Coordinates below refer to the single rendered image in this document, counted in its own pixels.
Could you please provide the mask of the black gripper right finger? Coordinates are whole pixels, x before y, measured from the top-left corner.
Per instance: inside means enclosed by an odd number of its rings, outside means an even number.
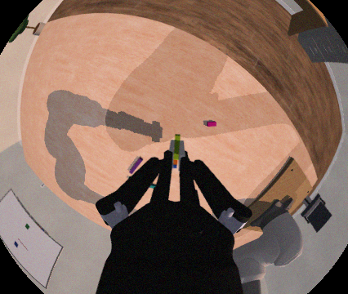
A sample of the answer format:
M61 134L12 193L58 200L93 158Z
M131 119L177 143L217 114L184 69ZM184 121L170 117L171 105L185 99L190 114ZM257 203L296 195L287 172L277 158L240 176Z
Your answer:
M178 171L180 172L180 201L183 201L184 229L187 236L197 238L205 228L194 181L216 218L233 235L238 233L251 218L252 211L230 194L202 160L190 161L183 140L180 140Z

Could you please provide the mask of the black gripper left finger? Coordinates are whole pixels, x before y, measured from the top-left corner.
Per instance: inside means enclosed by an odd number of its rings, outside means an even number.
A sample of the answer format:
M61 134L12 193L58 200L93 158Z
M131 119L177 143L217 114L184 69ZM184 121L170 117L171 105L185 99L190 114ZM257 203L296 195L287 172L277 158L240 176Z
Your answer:
M144 227L146 233L152 236L163 232L173 171L174 147L175 140L171 140L169 151L164 152L163 159L150 158L116 191L96 202L97 211L111 229L129 216L158 176L145 213Z

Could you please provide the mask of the lime green rod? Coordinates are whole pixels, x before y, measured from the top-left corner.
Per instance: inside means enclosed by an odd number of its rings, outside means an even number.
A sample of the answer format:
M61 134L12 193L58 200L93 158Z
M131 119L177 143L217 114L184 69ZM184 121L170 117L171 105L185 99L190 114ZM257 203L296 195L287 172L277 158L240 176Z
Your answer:
M174 160L178 160L181 135L175 134Z

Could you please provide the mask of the purple rod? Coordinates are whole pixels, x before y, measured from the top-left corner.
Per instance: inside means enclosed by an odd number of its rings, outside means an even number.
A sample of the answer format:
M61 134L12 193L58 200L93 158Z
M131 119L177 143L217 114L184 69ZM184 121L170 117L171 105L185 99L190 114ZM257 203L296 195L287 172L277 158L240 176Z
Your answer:
M140 165L140 163L143 161L143 158L139 158L138 161L135 163L135 165L132 167L132 169L129 171L129 173L133 173L137 167Z

